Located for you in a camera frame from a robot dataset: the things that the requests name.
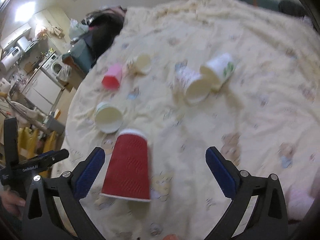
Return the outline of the left hand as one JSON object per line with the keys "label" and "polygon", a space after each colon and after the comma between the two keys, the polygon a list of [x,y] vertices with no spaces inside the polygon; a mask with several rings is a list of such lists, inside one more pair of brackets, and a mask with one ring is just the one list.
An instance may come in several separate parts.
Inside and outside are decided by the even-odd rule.
{"label": "left hand", "polygon": [[25,200],[14,194],[12,191],[1,191],[1,202],[3,207],[11,215],[21,219],[23,216],[23,209],[25,207]]}

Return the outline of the right hand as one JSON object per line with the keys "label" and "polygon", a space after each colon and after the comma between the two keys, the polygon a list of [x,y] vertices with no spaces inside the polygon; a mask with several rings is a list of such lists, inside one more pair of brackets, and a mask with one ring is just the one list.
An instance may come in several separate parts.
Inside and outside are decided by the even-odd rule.
{"label": "right hand", "polygon": [[180,240],[176,234],[169,234],[166,235],[163,240]]}

